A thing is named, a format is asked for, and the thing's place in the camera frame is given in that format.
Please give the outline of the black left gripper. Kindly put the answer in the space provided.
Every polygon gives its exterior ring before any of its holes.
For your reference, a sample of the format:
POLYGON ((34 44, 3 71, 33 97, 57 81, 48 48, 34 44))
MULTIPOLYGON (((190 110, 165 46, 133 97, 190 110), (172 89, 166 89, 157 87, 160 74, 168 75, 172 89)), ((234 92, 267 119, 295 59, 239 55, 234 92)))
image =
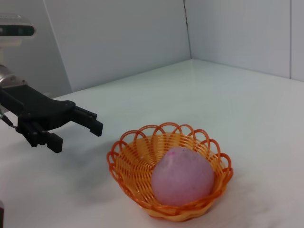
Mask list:
POLYGON ((71 111, 72 122, 86 127, 98 137, 102 135, 103 124, 97 120, 97 114, 76 106, 72 101, 53 100, 29 85, 1 88, 0 105, 18 117, 16 131, 32 147, 46 145, 55 153, 62 152, 63 139, 47 130, 66 124, 65 115, 71 111))

